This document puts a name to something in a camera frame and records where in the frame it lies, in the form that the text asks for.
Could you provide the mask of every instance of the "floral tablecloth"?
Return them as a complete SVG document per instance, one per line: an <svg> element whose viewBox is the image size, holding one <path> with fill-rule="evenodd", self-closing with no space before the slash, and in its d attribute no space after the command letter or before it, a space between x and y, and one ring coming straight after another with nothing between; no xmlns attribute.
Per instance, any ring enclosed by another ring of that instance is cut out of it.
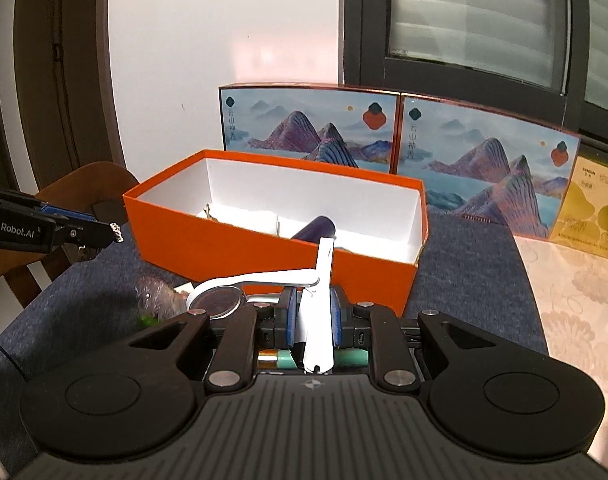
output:
<svg viewBox="0 0 608 480"><path fill-rule="evenodd" d="M589 374L606 400L589 454L608 467L608 260L516 237L551 357Z"/></svg>

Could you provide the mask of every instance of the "dark blue fabric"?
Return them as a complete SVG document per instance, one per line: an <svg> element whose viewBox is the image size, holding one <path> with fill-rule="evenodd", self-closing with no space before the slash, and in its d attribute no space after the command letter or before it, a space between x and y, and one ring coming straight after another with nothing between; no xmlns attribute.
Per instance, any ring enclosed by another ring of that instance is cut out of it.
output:
<svg viewBox="0 0 608 480"><path fill-rule="evenodd" d="M440 215L431 215L429 225L430 241L405 315L436 308L545 352L540 318L510 232ZM28 378L137 332L135 283L143 272L173 286L186 281L144 264L129 227L122 233L124 243L73 265L0 335L0 346ZM0 352L0 460L11 474L36 455L18 414L23 384Z"/></svg>

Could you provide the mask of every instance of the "open box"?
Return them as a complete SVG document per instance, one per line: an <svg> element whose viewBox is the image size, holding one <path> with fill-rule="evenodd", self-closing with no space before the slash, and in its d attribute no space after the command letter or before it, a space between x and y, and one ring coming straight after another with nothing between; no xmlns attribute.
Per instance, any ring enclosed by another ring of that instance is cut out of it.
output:
<svg viewBox="0 0 608 480"><path fill-rule="evenodd" d="M336 226L332 284L401 316L428 236L420 180L335 164L205 150L124 194L142 258L193 281L314 268L318 247L290 240L324 215ZM198 218L207 204L277 214L279 235ZM245 287L249 293L266 288Z"/></svg>

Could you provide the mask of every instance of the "gray ribbed panel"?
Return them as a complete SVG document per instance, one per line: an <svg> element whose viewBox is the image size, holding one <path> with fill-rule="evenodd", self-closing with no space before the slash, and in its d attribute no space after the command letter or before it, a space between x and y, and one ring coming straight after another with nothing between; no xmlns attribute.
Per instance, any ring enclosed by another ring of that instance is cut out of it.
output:
<svg viewBox="0 0 608 480"><path fill-rule="evenodd" d="M585 455L536 465L474 455L415 398L384 394L366 376L321 376L315 389L307 380L261 375L242 394L211 397L180 439L147 458L90 466L41 455L17 479L608 479Z"/></svg>

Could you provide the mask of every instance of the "silver bolt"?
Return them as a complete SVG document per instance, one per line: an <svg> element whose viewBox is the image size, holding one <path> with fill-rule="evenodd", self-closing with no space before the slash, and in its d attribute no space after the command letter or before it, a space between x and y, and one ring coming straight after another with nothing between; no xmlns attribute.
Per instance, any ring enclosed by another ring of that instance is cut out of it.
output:
<svg viewBox="0 0 608 480"><path fill-rule="evenodd" d="M209 375L209 383L213 386L226 388L239 383L239 375L231 370L219 370Z"/></svg>
<svg viewBox="0 0 608 480"><path fill-rule="evenodd" d="M408 370L391 370L386 372L384 380L392 386L408 386L415 382L415 374Z"/></svg>

